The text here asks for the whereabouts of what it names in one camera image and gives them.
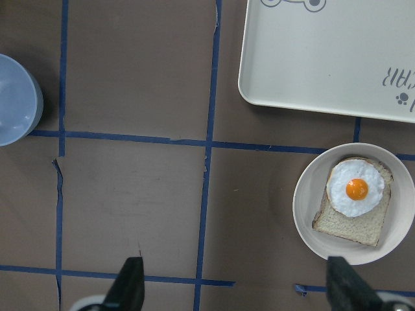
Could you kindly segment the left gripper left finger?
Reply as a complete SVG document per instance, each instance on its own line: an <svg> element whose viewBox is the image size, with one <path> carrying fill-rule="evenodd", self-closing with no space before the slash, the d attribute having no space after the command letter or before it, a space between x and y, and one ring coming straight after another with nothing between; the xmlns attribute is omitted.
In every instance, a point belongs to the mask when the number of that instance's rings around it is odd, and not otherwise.
<svg viewBox="0 0 415 311"><path fill-rule="evenodd" d="M126 259L101 310L141 310L145 300L145 277L142 257Z"/></svg>

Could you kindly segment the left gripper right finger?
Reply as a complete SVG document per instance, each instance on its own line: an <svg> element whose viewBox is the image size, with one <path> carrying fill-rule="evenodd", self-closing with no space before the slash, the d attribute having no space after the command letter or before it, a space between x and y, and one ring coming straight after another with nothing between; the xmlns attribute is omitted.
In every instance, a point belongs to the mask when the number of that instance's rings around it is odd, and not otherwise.
<svg viewBox="0 0 415 311"><path fill-rule="evenodd" d="M328 257L327 300L332 310L381 310L383 301L343 257Z"/></svg>

